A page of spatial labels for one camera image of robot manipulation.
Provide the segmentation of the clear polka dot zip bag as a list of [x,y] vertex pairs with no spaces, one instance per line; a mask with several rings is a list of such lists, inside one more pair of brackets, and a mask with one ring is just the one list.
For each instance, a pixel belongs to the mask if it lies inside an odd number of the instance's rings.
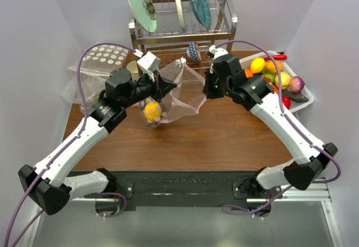
[[157,101],[148,97],[138,102],[137,107],[145,124],[154,129],[161,124],[169,124],[185,116],[199,114],[200,107],[206,101],[205,94],[202,93],[205,85],[204,77],[188,67],[186,59],[183,57],[160,69],[160,74],[176,83],[177,87],[161,101],[158,101],[162,109],[162,115],[158,122],[150,122],[144,116],[145,106],[150,102]]

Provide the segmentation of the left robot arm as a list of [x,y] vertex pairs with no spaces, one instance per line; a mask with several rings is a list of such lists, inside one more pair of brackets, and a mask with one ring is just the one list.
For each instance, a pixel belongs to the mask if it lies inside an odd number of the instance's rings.
[[50,216],[79,196],[99,193],[104,198],[112,197],[116,180],[107,170],[98,169],[78,180],[68,178],[68,174],[126,118],[126,108],[148,97],[159,102],[176,87],[177,83],[164,78],[159,71],[145,72],[137,82],[125,68],[111,72],[97,102],[72,134],[34,167],[24,165],[19,169],[25,194]]

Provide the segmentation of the yellow apple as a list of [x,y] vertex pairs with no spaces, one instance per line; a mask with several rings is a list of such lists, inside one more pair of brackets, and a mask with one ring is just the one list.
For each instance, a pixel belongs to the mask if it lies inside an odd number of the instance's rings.
[[144,116],[150,122],[160,121],[162,109],[158,102],[150,102],[144,108]]

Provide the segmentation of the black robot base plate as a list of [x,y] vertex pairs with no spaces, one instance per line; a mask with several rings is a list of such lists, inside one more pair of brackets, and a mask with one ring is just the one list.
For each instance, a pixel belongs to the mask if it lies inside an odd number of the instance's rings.
[[115,190],[127,199],[128,211],[138,207],[245,207],[248,199],[270,199],[276,186],[257,195],[245,192],[252,172],[246,171],[113,171]]

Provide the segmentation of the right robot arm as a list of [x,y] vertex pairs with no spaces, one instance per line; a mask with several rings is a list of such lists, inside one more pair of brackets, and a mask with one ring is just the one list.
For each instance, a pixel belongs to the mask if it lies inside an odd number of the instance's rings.
[[205,73],[203,93],[208,99],[228,96],[263,123],[286,146],[292,160],[274,167],[264,167],[240,184],[240,189],[263,198],[270,189],[292,185],[306,190],[326,169],[338,149],[313,136],[284,107],[281,97],[260,75],[247,77],[239,59],[228,52],[215,53],[211,68]]

